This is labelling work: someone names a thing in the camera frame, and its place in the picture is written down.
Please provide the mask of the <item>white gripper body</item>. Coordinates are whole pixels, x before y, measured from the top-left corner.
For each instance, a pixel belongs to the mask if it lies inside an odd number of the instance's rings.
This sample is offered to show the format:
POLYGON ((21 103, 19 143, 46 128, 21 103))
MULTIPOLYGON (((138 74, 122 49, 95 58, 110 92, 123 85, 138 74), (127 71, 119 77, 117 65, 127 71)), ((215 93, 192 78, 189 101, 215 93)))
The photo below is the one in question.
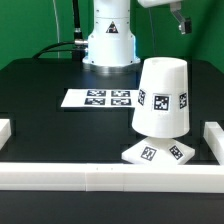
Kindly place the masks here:
POLYGON ((138 3, 144 8, 150 8, 165 4, 171 4, 176 2, 181 2, 182 0, 137 0, 138 3))

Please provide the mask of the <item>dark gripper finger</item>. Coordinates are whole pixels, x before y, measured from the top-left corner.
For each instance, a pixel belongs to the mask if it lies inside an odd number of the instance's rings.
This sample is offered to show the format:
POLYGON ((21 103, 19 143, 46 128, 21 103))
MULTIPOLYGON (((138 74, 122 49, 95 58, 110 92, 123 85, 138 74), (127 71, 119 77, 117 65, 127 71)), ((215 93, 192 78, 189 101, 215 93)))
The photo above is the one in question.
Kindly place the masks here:
POLYGON ((174 2, 170 4, 170 11, 174 18, 178 21, 178 29, 182 35, 190 34, 192 32, 192 22, 190 18, 186 18, 181 14, 181 3, 174 2))

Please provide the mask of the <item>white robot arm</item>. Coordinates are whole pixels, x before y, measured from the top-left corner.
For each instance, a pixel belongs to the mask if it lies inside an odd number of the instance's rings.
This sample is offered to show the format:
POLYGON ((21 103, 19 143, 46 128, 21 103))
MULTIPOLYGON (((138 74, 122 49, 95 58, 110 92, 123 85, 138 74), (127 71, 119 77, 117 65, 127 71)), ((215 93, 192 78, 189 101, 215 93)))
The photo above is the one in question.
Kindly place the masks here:
POLYGON ((87 39, 86 70, 101 74, 136 71, 136 38, 130 30, 131 0, 93 0, 94 27, 87 39))

